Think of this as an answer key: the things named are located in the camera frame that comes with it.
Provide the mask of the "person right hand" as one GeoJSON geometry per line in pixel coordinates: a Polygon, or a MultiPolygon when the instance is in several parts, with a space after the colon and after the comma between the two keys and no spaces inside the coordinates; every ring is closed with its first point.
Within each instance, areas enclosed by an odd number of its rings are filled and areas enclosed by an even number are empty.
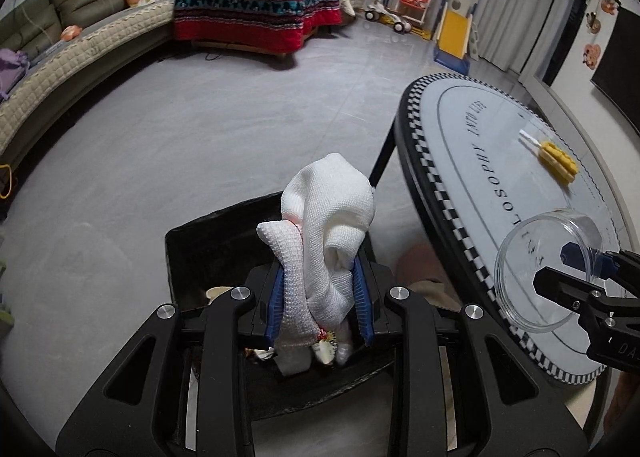
{"type": "Polygon", "coordinates": [[[639,376],[634,373],[621,373],[614,391],[613,399],[605,414],[603,429],[609,433],[620,416],[626,411],[631,399],[639,390],[639,376]]]}

